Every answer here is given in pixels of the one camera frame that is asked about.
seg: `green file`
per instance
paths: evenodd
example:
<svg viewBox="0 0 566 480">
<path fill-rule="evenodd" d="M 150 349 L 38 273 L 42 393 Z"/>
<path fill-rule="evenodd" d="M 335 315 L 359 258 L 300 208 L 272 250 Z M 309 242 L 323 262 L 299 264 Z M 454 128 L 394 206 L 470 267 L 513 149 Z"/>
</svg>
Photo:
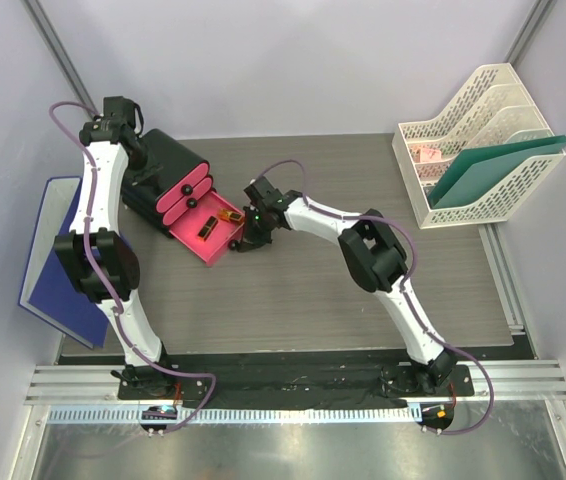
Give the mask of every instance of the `green file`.
<svg viewBox="0 0 566 480">
<path fill-rule="evenodd" d="M 552 155 L 566 146 L 566 136 L 463 150 L 428 195 L 432 208 L 468 205 L 487 193 L 534 155 Z"/>
</svg>

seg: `white desk organizer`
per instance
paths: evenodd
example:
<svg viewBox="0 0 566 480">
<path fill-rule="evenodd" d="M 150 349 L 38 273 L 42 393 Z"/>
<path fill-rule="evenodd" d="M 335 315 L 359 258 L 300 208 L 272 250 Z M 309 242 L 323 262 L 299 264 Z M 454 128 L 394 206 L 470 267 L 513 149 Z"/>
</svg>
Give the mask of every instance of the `white desk organizer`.
<svg viewBox="0 0 566 480">
<path fill-rule="evenodd" d="M 426 122 L 399 123 L 392 141 L 420 228 L 502 222 L 543 181 L 565 151 L 532 156 L 483 197 L 464 207 L 431 209 L 427 192 L 464 148 L 552 136 L 518 75 L 508 63 L 484 65 L 465 82 L 443 111 Z M 419 148 L 438 148 L 442 160 L 416 163 Z"/>
</svg>

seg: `metal frame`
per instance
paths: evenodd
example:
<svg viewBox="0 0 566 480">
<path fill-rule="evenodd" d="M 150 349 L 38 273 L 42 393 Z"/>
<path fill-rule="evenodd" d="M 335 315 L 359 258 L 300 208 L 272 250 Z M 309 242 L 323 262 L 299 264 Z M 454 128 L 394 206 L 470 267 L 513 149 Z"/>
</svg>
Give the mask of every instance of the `metal frame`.
<svg viewBox="0 0 566 480">
<path fill-rule="evenodd" d="M 52 407 L 36 405 L 26 408 L 29 410 L 29 415 L 14 460 L 11 480 L 30 480 L 32 478 Z"/>
<path fill-rule="evenodd" d="M 469 362 L 476 394 L 459 402 L 486 402 L 487 384 L 481 372 Z M 492 378 L 496 401 L 545 400 L 566 463 L 566 382 L 556 360 L 505 360 L 483 362 Z M 119 382 L 111 376 L 112 366 L 40 366 L 32 377 L 26 397 L 30 409 L 12 480 L 31 478 L 45 426 L 72 423 L 135 423 L 148 405 L 157 400 L 122 401 L 116 396 Z M 418 417 L 418 402 L 447 401 L 447 397 L 410 398 L 408 409 L 335 411 L 320 414 L 279 411 L 211 410 L 197 423 L 279 424 L 279 423 L 359 423 L 411 422 Z"/>
<path fill-rule="evenodd" d="M 479 235 L 510 332 L 513 335 L 525 333 L 525 315 L 496 225 L 493 223 L 479 225 Z"/>
<path fill-rule="evenodd" d="M 478 368 L 467 365 L 476 395 L 458 401 L 486 401 L 487 383 Z M 556 360 L 494 360 L 483 362 L 496 400 L 566 400 L 566 383 Z M 119 380 L 110 372 L 122 366 L 41 366 L 37 367 L 28 390 L 26 405 L 124 405 L 157 404 L 156 400 L 123 401 L 117 398 Z M 448 397 L 409 398 L 410 402 L 447 401 Z"/>
<path fill-rule="evenodd" d="M 50 22 L 50 19 L 45 13 L 45 10 L 41 6 L 39 0 L 21 0 L 21 2 L 30 14 L 32 22 L 43 37 L 45 44 L 50 49 L 50 53 L 52 53 L 52 56 L 56 60 L 57 65 L 61 69 L 61 72 L 74 92 L 74 95 L 76 95 L 76 98 L 84 105 L 90 107 L 93 111 L 98 112 L 96 104 L 92 100 L 87 88 L 85 88 L 85 84 L 83 83 L 79 72 L 76 70 L 74 63 L 72 63 L 70 56 L 63 46 L 63 42 L 61 42 L 61 39 L 56 33 L 52 22 Z"/>
<path fill-rule="evenodd" d="M 514 68 L 521 63 L 534 37 L 536 37 L 543 23 L 545 23 L 555 4 L 556 0 L 536 0 L 532 10 L 530 10 L 525 19 L 525 23 L 512 43 L 510 51 L 505 57 L 507 63 L 511 63 Z"/>
<path fill-rule="evenodd" d="M 96 110 L 87 88 L 39 0 L 21 1 L 76 97 L 82 103 Z M 505 58 L 506 62 L 515 67 L 520 63 L 555 3 L 556 0 L 536 1 Z M 517 294 L 516 283 L 499 240 L 498 228 L 495 225 L 483 225 L 479 227 L 479 232 L 510 330 L 513 335 L 525 335 L 527 325 L 525 323 L 524 306 Z M 539 399 L 546 401 L 566 463 L 566 382 L 558 362 L 555 360 L 514 360 L 485 361 L 483 363 L 493 379 L 497 401 Z M 468 366 L 474 381 L 476 395 L 459 398 L 458 400 L 485 402 L 487 400 L 486 382 L 473 364 L 468 364 Z M 111 369 L 112 367 L 107 366 L 46 366 L 38 367 L 35 370 L 25 401 L 24 408 L 28 410 L 28 416 L 23 428 L 19 451 L 14 460 L 12 480 L 25 480 L 32 477 L 39 451 L 43 446 L 48 419 L 52 418 L 53 423 L 59 423 L 63 418 L 69 418 L 58 412 L 73 411 L 80 413 L 87 412 L 90 409 L 94 410 L 95 407 L 112 406 L 137 413 L 140 406 L 157 403 L 149 400 L 141 402 L 118 400 L 116 396 L 118 381 L 110 375 Z M 411 402 L 428 403 L 445 400 L 448 399 L 436 397 L 410 398 Z M 373 412 L 376 413 L 371 413 L 372 416 L 384 414 L 388 417 L 392 416 L 390 413 L 384 413 L 383 410 Z M 273 415 L 271 419 L 266 419 L 266 421 L 280 420 L 280 417 L 278 419 L 275 417 L 276 415 Z M 331 415 L 319 417 L 314 420 L 360 421 L 360 418 L 356 415 L 352 415 L 350 418 L 339 417 L 338 419 Z M 238 417 L 234 415 L 232 418 L 238 418 L 241 422 L 246 420 L 241 415 L 238 415 Z M 258 422 L 262 419 L 252 418 L 248 420 Z"/>
</svg>

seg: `blue folder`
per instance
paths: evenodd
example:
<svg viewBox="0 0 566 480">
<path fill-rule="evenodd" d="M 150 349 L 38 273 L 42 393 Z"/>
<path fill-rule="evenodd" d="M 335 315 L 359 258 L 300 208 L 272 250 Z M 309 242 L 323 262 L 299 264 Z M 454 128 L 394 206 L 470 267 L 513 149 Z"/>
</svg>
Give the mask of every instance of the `blue folder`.
<svg viewBox="0 0 566 480">
<path fill-rule="evenodd" d="M 52 249 L 54 236 L 69 232 L 80 191 L 79 178 L 48 181 L 19 304 L 85 346 L 102 347 L 109 325 L 107 317 L 84 294 L 74 290 Z"/>
</svg>

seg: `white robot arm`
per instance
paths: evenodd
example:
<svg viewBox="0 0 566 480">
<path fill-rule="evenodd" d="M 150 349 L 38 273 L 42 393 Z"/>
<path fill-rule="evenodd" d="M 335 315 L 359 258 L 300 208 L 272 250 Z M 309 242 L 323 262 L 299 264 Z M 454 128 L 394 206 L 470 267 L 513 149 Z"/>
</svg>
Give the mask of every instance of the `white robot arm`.
<svg viewBox="0 0 566 480">
<path fill-rule="evenodd" d="M 335 216 L 338 215 L 342 218 L 358 217 L 361 215 L 359 213 L 335 210 L 331 207 L 314 202 L 309 198 L 308 201 L 310 204 L 320 208 L 321 210 L 331 211 Z M 285 210 L 284 215 L 291 230 L 312 233 L 335 245 L 339 244 L 338 239 L 341 234 L 346 229 L 352 229 L 357 223 L 354 220 L 339 220 L 337 218 L 328 217 L 324 214 L 318 213 L 316 210 L 312 210 L 309 206 L 307 206 L 302 198 L 297 198 L 290 203 L 290 206 L 287 210 Z M 373 295 L 380 300 L 387 312 L 390 314 L 390 317 L 394 321 L 394 324 L 405 341 L 407 353 L 410 358 L 420 364 L 426 365 L 441 354 L 443 347 L 434 342 L 432 338 L 423 332 L 423 328 L 414 318 L 413 313 L 405 301 L 404 295 L 400 293 L 399 284 L 402 281 L 403 275 L 394 281 L 391 291 L 386 292 L 383 290 L 377 290 L 373 293 Z M 420 319 L 431 332 L 435 332 L 435 329 L 427 318 L 423 307 L 421 307 L 421 303 L 414 294 L 414 289 L 412 288 L 410 280 L 405 282 L 405 289 L 405 293 L 410 296 L 412 304 L 417 309 Z"/>
<path fill-rule="evenodd" d="M 433 391 L 445 382 L 456 357 L 442 346 L 443 337 L 430 323 L 411 281 L 405 279 L 407 255 L 400 242 L 388 225 L 370 220 L 381 217 L 379 212 L 343 212 L 294 190 L 284 195 L 265 177 L 253 181 L 245 193 L 250 206 L 244 208 L 245 229 L 241 242 L 233 245 L 236 250 L 244 252 L 271 243 L 271 232 L 281 227 L 339 245 L 352 279 L 378 298 L 390 314 L 423 389 Z M 434 341 L 432 335 L 441 342 Z"/>
<path fill-rule="evenodd" d="M 89 265 L 83 244 L 83 237 L 89 235 L 95 259 L 121 298 L 123 312 L 120 318 L 127 338 L 150 361 L 165 363 L 167 355 L 161 340 L 150 327 L 139 300 L 138 259 L 119 236 L 118 214 L 123 174 L 127 168 L 140 168 L 145 162 L 146 152 L 134 131 L 135 108 L 138 107 L 134 102 L 123 97 L 106 98 L 103 116 L 87 122 L 83 127 L 81 141 L 97 166 L 92 220 L 89 232 L 86 232 L 85 217 L 94 178 L 91 163 L 84 155 L 77 212 L 69 233 L 55 238 L 54 250 L 74 288 L 85 293 L 107 316 L 123 346 L 126 365 L 144 369 L 146 361 L 134 353 L 118 329 L 114 318 L 115 300 Z M 130 165 L 130 158 L 133 159 L 133 165 Z M 132 373 L 134 368 L 128 369 L 127 373 L 135 376 Z"/>
</svg>

